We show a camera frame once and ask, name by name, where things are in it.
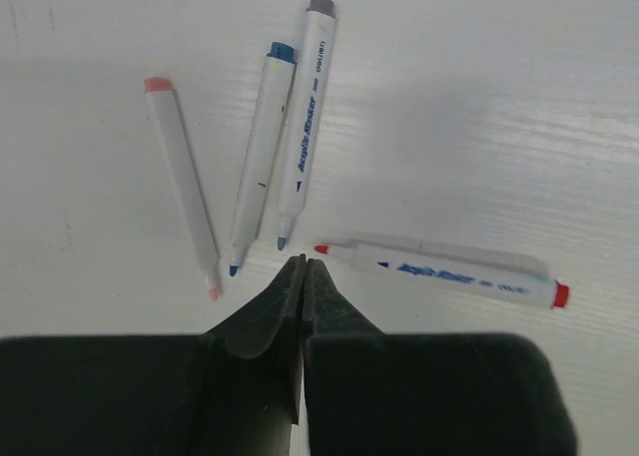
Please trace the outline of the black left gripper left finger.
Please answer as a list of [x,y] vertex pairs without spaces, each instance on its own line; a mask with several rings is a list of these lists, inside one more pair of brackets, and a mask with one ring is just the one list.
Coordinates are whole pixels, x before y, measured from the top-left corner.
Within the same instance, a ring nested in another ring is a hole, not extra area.
[[1,342],[5,455],[285,455],[300,419],[303,256],[202,334]]

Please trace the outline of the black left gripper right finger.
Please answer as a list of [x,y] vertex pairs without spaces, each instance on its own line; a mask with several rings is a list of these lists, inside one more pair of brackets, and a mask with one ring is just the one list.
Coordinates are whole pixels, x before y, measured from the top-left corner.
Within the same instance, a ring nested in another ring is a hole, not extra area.
[[387,334],[335,287],[304,281],[305,400],[315,455],[573,455],[549,360],[512,333]]

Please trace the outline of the red capped marker pen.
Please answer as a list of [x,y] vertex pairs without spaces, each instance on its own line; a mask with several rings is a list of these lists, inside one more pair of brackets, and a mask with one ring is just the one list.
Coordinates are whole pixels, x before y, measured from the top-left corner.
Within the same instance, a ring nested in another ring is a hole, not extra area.
[[318,244],[315,251],[357,269],[522,305],[564,308],[571,295],[568,285],[548,276],[417,248],[351,240]]

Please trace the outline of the pink capped marker pen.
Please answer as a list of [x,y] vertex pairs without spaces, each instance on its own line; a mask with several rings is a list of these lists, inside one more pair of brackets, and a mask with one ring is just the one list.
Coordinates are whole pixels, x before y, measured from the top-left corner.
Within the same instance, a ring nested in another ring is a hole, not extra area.
[[196,261],[206,280],[209,296],[216,301],[221,294],[219,254],[192,160],[177,94],[172,82],[159,76],[145,79],[144,91],[150,119],[162,145]]

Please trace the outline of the blue capped marker pen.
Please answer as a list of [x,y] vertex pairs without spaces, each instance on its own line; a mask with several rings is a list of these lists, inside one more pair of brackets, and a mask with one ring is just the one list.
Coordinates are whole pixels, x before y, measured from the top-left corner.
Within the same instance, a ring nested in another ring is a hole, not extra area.
[[259,235],[295,67],[295,49],[286,43],[272,43],[264,60],[235,205],[231,276],[243,266],[250,246]]

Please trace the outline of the grey capped marker pen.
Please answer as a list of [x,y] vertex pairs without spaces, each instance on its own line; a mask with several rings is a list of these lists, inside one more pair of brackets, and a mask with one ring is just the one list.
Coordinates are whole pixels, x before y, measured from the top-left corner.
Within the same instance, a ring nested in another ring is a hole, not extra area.
[[306,201],[334,48],[335,24],[332,0],[310,0],[289,107],[286,155],[278,201],[279,250],[283,250],[291,238],[294,223]]

